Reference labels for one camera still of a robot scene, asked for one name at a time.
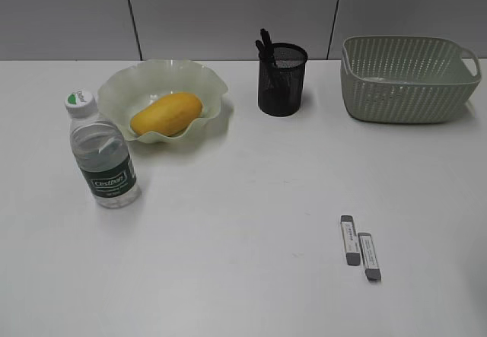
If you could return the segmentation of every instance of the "wall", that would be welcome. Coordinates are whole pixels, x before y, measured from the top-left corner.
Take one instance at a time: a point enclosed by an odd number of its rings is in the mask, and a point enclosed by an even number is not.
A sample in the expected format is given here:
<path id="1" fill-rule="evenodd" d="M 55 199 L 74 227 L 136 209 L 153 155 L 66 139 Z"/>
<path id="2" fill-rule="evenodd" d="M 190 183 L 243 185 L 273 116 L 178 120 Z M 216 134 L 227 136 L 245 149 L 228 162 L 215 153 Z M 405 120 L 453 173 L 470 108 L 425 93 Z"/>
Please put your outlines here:
<path id="1" fill-rule="evenodd" d="M 0 0 L 0 59 L 138 59 L 127 0 Z"/>
<path id="2" fill-rule="evenodd" d="M 261 27 L 312 59 L 366 34 L 446 37 L 487 57 L 487 0 L 0 0 L 0 18 L 0 59 L 256 59 Z"/>
<path id="3" fill-rule="evenodd" d="M 487 57 L 487 0 L 340 0 L 329 57 L 346 37 L 374 34 L 448 38 Z"/>

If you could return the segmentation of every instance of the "plastic water bottle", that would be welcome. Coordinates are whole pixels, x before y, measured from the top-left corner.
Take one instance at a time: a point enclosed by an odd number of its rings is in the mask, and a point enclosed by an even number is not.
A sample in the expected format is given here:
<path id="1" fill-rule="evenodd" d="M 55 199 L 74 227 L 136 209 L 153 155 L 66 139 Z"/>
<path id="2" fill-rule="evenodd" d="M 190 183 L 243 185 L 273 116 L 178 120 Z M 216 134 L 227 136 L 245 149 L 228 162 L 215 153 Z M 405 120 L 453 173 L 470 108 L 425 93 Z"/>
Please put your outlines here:
<path id="1" fill-rule="evenodd" d="M 121 208 L 136 200 L 141 191 L 120 130 L 98 112 L 88 91 L 69 94 L 65 106 L 72 118 L 73 155 L 97 202 Z"/>

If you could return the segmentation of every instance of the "gray woven basket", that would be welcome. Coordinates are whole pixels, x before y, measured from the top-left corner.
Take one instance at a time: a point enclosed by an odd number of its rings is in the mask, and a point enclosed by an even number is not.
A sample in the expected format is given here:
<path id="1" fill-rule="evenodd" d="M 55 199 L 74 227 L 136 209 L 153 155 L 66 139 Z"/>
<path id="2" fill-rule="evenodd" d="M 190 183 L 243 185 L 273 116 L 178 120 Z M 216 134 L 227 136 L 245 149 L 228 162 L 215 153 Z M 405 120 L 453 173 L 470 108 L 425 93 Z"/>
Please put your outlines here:
<path id="1" fill-rule="evenodd" d="M 463 63 L 463 53 L 475 62 L 475 76 Z M 350 116 L 398 123 L 449 120 L 482 79 L 475 54 L 431 37 L 348 38 L 341 76 Z"/>

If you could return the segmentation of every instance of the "yellow mango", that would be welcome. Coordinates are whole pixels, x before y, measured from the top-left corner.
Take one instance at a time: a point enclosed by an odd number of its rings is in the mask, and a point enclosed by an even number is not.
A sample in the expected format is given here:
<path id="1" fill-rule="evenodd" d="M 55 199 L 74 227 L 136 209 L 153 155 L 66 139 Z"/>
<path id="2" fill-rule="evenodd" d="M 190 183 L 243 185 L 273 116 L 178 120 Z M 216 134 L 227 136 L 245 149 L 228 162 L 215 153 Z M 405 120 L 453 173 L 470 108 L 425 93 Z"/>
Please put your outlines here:
<path id="1" fill-rule="evenodd" d="M 202 108 L 203 105 L 195 94 L 177 92 L 161 97 L 137 113 L 130 120 L 130 126 L 138 135 L 146 132 L 174 135 L 199 117 Z"/>

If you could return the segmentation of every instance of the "basket handle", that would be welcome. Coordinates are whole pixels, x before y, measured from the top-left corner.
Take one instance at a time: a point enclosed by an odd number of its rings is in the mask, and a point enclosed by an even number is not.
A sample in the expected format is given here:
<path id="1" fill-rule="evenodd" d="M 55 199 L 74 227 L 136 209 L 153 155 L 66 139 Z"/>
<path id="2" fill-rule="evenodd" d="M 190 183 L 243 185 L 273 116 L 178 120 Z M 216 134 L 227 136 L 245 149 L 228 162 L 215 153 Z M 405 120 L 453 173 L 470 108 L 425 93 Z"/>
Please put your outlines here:
<path id="1" fill-rule="evenodd" d="M 473 78 L 475 79 L 480 79 L 482 78 L 482 73 L 480 72 L 480 63 L 479 63 L 479 59 L 477 58 L 477 56 L 475 55 L 474 52 L 472 52 L 470 49 L 467 49 L 467 48 L 463 48 L 462 47 L 462 52 L 468 54 L 469 58 L 473 59 L 473 61 L 475 62 L 475 66 L 477 68 L 477 73 L 475 76 L 473 76 Z"/>

